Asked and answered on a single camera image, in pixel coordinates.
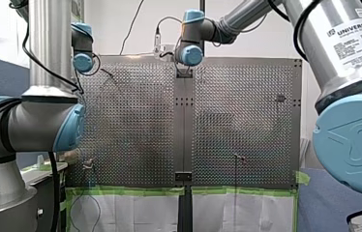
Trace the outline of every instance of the perforated metal panel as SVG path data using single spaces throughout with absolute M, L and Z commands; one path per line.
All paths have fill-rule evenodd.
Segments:
M 195 186 L 295 184 L 300 61 L 206 58 L 193 78 L 175 78 L 152 57 L 102 58 L 106 72 L 82 79 L 81 158 L 95 158 L 94 173 L 71 167 L 69 186 L 185 184 L 175 172 L 192 172 Z
M 69 186 L 83 179 L 98 185 L 173 186 L 174 67 L 154 59 L 103 57 L 102 68 L 82 78 L 88 106 L 84 160 L 95 158 L 95 174 L 75 165 Z
M 297 60 L 207 59 L 196 71 L 194 184 L 295 184 L 300 83 Z

